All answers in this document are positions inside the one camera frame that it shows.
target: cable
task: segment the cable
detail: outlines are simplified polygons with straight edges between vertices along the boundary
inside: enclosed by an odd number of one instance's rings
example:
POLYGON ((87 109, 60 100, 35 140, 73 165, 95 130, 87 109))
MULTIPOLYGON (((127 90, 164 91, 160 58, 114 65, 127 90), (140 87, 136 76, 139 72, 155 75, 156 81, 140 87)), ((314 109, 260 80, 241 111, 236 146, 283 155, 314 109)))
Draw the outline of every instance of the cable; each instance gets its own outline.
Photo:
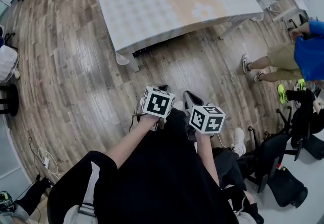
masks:
POLYGON ((31 142, 32 142, 32 137, 29 137, 28 138, 28 143, 29 143, 29 147, 30 147, 30 150, 31 152, 33 153, 34 155, 34 164, 35 164, 35 167, 36 169, 38 170, 38 174, 40 174, 40 171, 36 165, 36 158, 40 161, 40 163, 48 170, 48 172, 50 172, 53 176, 55 176, 57 179, 60 179, 60 176, 63 176, 62 174, 59 173, 59 167, 58 167, 58 164, 56 162, 56 160, 54 159, 54 157, 52 156, 52 154, 48 151, 46 151, 45 149, 43 148, 38 148, 37 152, 38 152, 38 156, 34 153, 32 147, 31 147, 31 142), (48 167, 46 167, 45 165, 45 158, 47 158, 48 156, 51 156, 53 161, 55 162, 55 165, 56 165, 56 169, 57 171, 56 172, 52 172, 48 169, 48 167))
POLYGON ((31 148, 31 142, 32 142, 32 137, 29 137, 29 138, 28 138, 28 143, 29 143, 29 147, 30 147, 31 152, 32 152, 32 154, 34 155, 34 165, 35 165, 35 167, 36 167, 36 169, 37 169, 37 171, 38 171, 38 174, 41 174, 39 168, 38 168, 37 165, 36 165, 36 158, 37 158, 40 162, 41 162, 41 160, 40 160, 40 159, 36 156, 36 154, 33 152, 32 148, 31 148))
POLYGON ((41 211, 39 210, 38 207, 36 207, 36 209, 39 211, 39 218, 38 218, 38 221, 37 221, 37 224, 39 224, 39 221, 41 220, 41 211))
POLYGON ((219 142, 221 143, 221 145, 224 147, 224 148, 227 148, 226 146, 223 145, 222 141, 221 141, 221 138, 219 137, 219 134, 217 134, 218 136, 218 139, 219 139, 219 142))
POLYGON ((40 158, 40 161, 41 161, 42 164, 45 166, 45 168, 48 170, 48 172, 50 172, 50 173, 51 173, 53 176, 55 176, 57 179, 60 179, 60 176, 63 176, 63 175, 59 173, 59 167, 58 167, 58 165, 57 165, 56 160, 55 160, 54 157, 52 156, 52 154, 51 154, 50 152, 48 152, 47 150, 43 149, 43 148, 39 148, 39 149, 37 150, 37 152, 38 152, 38 156, 39 156, 39 158, 40 158), (50 170, 48 169, 48 167, 46 167, 46 165, 45 165, 45 158, 48 158, 49 155, 52 157, 53 161, 55 162, 56 169, 57 169, 56 173, 50 171, 50 170))

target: sneaker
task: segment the sneaker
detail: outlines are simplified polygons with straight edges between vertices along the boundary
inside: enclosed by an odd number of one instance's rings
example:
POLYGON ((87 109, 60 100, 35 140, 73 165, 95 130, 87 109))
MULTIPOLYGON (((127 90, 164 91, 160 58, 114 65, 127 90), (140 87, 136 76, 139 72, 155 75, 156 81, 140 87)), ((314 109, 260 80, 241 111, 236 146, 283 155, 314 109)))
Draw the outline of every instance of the sneaker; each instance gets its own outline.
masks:
POLYGON ((305 80, 303 78, 302 79, 299 79, 297 81, 297 85, 298 85, 297 88, 299 88, 299 90, 301 90, 301 91, 305 91, 306 90, 305 80))
POLYGON ((234 144, 232 144, 232 151, 239 157, 244 155, 247 151, 244 145, 244 131, 241 128, 236 128, 234 133, 234 144))
POLYGON ((262 80, 260 80, 260 76, 264 75, 263 71, 259 71, 259 73, 253 78, 255 83, 261 82, 262 80))
POLYGON ((250 59, 248 58, 247 54, 243 54, 242 56, 242 69, 244 74, 248 74, 251 72, 250 69, 248 69, 248 65, 251 63, 250 59))
POLYGON ((13 74, 14 74, 14 76, 15 76, 15 78, 16 78, 17 80, 20 79, 20 73, 19 73, 19 71, 18 71, 17 68, 15 68, 15 69, 13 70, 13 74))
POLYGON ((280 102, 282 104, 285 104, 287 102, 287 95, 284 86, 282 84, 278 85, 278 94, 279 94, 280 102))
POLYGON ((183 109, 183 102, 181 100, 176 101, 173 104, 172 108, 177 109, 179 111, 182 111, 182 109, 183 109))

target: hand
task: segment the hand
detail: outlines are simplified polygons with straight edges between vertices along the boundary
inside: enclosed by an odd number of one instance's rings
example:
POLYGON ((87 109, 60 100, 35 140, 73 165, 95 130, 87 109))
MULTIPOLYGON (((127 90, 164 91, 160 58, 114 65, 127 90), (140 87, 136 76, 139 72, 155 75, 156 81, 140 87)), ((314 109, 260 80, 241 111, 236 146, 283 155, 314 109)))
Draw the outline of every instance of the hand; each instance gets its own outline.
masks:
POLYGON ((151 114, 145 114, 145 115, 141 116, 140 123, 152 127, 158 120, 159 120, 159 117, 157 117, 157 116, 154 116, 151 114))
POLYGON ((296 40, 297 37, 302 36, 302 35, 303 35, 303 33, 300 32, 300 30, 298 28, 292 30, 292 38, 293 38, 293 40, 296 40))
POLYGON ((196 130, 196 132, 194 133, 197 140, 199 139, 210 139, 210 136, 208 134, 203 134, 203 133, 200 133, 198 130, 196 130))

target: chair leg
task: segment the chair leg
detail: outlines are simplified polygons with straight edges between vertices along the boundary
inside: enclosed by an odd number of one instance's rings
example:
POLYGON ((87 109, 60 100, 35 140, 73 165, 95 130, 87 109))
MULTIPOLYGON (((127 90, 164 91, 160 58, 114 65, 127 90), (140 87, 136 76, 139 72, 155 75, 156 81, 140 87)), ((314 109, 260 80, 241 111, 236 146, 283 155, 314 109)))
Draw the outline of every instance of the chair leg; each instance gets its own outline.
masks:
POLYGON ((279 109, 277 109, 276 112, 277 112, 278 114, 280 114, 280 116, 281 116, 281 118, 282 118, 282 120, 283 120, 283 122, 285 123, 285 126, 286 126, 286 125, 288 124, 288 121, 287 121, 287 119, 285 118, 285 116, 282 114, 282 112, 281 112, 279 109))
POLYGON ((290 124, 292 121, 292 109, 293 108, 289 105, 288 109, 289 109, 288 124, 290 124))

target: table leg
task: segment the table leg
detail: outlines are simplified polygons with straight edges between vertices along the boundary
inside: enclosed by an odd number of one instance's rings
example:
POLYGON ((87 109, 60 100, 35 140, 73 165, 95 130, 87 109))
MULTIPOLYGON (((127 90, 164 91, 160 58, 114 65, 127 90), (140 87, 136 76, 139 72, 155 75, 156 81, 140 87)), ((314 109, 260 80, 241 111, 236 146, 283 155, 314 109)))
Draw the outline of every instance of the table leg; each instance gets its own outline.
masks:
POLYGON ((232 22, 231 27, 229 27, 226 31, 224 31, 221 35, 219 35, 218 38, 220 40, 223 40, 225 37, 229 36, 232 32, 238 29, 245 21, 247 21, 247 19, 232 22))
POLYGON ((130 65, 132 67, 132 69, 137 72, 140 70, 140 68, 138 67, 137 61, 135 60, 133 53, 130 53, 128 56, 128 59, 130 60, 130 65))
POLYGON ((289 14, 293 15, 297 11, 298 11, 298 8, 296 6, 292 6, 291 8, 289 8, 286 11, 282 12, 280 15, 273 18, 272 21, 273 22, 278 21, 279 19, 283 18, 284 16, 287 16, 289 14))

